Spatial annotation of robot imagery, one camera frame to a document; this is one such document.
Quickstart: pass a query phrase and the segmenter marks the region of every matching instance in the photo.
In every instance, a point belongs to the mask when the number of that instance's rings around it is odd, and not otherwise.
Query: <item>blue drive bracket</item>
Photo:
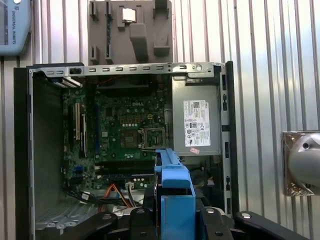
[[[156,153],[161,166],[154,171],[161,173],[162,192],[170,189],[171,193],[161,196],[161,239],[195,240],[196,194],[189,170],[172,149],[157,149]]]
[[[17,56],[31,26],[31,0],[0,0],[0,56]]]

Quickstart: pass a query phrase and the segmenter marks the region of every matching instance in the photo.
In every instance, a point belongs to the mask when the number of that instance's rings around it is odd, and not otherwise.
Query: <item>white corrugated panel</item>
[[[87,0],[32,2],[32,46],[0,65],[0,239],[15,236],[13,67],[88,57]],[[234,61],[240,209],[320,239],[320,197],[284,196],[281,149],[282,131],[320,129],[320,1],[172,3],[175,62]]]

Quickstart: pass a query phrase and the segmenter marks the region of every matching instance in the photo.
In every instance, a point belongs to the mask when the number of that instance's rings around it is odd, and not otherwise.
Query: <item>blue plastic bracket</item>
[[[189,170],[172,149],[157,149],[156,153],[160,154],[162,165],[155,166],[154,171],[161,173],[162,188],[189,192],[161,196],[161,239],[195,240],[196,194]]]

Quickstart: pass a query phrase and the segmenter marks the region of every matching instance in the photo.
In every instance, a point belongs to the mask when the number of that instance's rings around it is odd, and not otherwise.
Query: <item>motherboard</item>
[[[123,82],[115,88],[87,81],[63,92],[63,173],[83,190],[153,185],[155,150],[168,142],[168,85],[152,79]],[[141,91],[141,85],[147,89]]]

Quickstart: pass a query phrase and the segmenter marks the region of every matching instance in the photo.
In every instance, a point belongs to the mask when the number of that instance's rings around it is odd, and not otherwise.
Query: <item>power supply label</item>
[[[209,104],[205,100],[183,101],[186,147],[210,146]]]

